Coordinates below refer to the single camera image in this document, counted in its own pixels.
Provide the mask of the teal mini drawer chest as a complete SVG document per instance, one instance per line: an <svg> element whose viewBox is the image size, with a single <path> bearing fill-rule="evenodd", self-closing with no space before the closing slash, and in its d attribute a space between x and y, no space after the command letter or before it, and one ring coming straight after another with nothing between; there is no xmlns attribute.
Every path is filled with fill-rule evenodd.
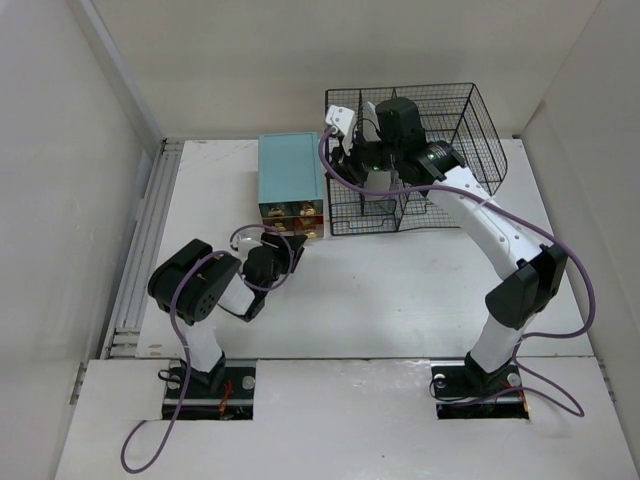
<svg viewBox="0 0 640 480"><path fill-rule="evenodd" d="M276 230L322 238L323 172L315 132L267 134L258 140L258 208Z"/></svg>

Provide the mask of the white spiral notebook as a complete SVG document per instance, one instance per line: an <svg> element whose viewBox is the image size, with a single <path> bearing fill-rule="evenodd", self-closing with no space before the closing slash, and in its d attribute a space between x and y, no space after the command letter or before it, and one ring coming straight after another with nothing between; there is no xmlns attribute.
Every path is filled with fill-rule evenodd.
<svg viewBox="0 0 640 480"><path fill-rule="evenodd" d="M369 101L363 104L361 131L366 141L378 142L380 140L379 122L375 105Z"/></svg>

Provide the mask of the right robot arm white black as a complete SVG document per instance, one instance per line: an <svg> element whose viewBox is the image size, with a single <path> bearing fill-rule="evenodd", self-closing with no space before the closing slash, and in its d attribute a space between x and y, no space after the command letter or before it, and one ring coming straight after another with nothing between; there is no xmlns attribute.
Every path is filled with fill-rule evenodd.
<svg viewBox="0 0 640 480"><path fill-rule="evenodd" d="M467 396L490 393L531 321L556 296L566 250L553 238L538 242L534 226L503 211L452 144L428 140L413 101L396 97L369 111L373 129L360 133L353 110L328 107L323 137L339 144L321 162L336 181L361 194L369 172L394 171L406 193L419 193L443 210L490 261L500 282L485 296L488 318L462 369Z"/></svg>

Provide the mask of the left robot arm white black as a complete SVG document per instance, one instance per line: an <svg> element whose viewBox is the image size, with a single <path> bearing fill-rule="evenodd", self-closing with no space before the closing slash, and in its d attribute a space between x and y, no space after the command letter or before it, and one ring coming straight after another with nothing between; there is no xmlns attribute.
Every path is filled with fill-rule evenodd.
<svg viewBox="0 0 640 480"><path fill-rule="evenodd" d="M172 324L187 344L189 353L172 374L183 379L190 373L188 398L214 398L222 392L226 357L208 319L213 310L219 307L252 321L268 293L295 271L306 241L304 235L263 233L241 260L193 239L156 268L147 292L162 311L174 315Z"/></svg>

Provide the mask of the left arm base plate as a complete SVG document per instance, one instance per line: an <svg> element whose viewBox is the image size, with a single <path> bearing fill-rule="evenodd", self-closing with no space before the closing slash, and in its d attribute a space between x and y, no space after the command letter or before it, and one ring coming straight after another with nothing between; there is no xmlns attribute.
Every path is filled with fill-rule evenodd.
<svg viewBox="0 0 640 480"><path fill-rule="evenodd" d="M158 372L165 383L161 414L170 420L182 391L186 364L171 361L169 367ZM255 360L227 360L226 365L207 376L193 369L178 420L233 421L253 418L257 362Z"/></svg>

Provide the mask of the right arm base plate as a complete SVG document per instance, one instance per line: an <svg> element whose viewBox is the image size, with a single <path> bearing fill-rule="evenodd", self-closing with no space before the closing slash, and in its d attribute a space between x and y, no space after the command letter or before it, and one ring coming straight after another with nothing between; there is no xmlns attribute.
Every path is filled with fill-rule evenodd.
<svg viewBox="0 0 640 480"><path fill-rule="evenodd" d="M435 362L431 375L429 393L439 420L529 419L520 372L513 364L486 386L467 377L462 361Z"/></svg>

